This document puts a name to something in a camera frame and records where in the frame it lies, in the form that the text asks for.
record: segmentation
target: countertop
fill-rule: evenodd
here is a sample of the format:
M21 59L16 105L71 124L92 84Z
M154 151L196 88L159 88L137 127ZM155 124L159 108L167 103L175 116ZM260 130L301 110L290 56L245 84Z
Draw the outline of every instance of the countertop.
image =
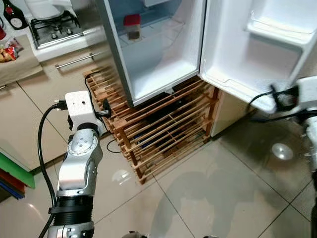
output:
M13 28L11 28L11 26L8 25L5 28L5 31L6 31L7 35L1 41L5 41L9 37L12 37L12 36L16 37L16 36L21 36L21 35L26 34L30 43L31 43L33 54L35 55L35 57L38 59L39 62L43 62L43 61L53 59L55 57L58 57L58 56L61 56L61 55L64 55L64 54L67 54L67 53L70 53L70 52L73 52L76 50L79 50L79 49L89 47L88 42L91 42L91 41L87 42L86 38L102 39L100 29L99 30L94 29L94 30L91 30L89 32L85 32L85 36L81 36L81 37L78 37L75 39L68 40L66 42L56 44L54 46L50 46L50 47L46 47L44 49L37 50L35 48L32 34L31 34L29 27L22 29L22 30L13 30Z

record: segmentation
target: wine bottle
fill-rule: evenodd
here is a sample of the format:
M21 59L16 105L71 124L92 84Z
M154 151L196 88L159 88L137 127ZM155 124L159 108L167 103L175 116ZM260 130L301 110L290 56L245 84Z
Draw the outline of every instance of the wine bottle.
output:
M13 5L9 0L3 0L3 16L15 30L20 30L28 26L21 9Z

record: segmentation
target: silver refrigerator side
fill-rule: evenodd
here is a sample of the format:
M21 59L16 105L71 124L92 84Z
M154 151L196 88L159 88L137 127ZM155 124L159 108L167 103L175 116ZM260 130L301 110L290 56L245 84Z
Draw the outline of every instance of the silver refrigerator side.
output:
M131 91L127 83L122 56L115 40L115 26L107 0L71 0L86 41L90 46L94 61L99 67L109 62L109 48L119 75L118 85L122 85L123 96L130 107L133 107Z

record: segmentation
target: tiled floor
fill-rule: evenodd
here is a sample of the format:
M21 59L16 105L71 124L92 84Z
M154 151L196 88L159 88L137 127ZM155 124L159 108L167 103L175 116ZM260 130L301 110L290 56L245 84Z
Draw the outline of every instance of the tiled floor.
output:
M151 238L309 238L314 188L300 130L290 122L242 121L171 168L139 185L121 154L102 140L93 219L96 238L139 231ZM277 159L274 143L292 148ZM57 171L49 168L53 185ZM50 206L42 175L26 198L0 203L0 237L37 237Z

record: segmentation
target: stove burner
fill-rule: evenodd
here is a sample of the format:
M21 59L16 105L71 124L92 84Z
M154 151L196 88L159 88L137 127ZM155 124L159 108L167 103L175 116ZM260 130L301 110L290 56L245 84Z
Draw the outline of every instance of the stove burner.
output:
M52 19L33 19L30 28L37 49L82 36L77 18L69 11L64 11L62 15Z

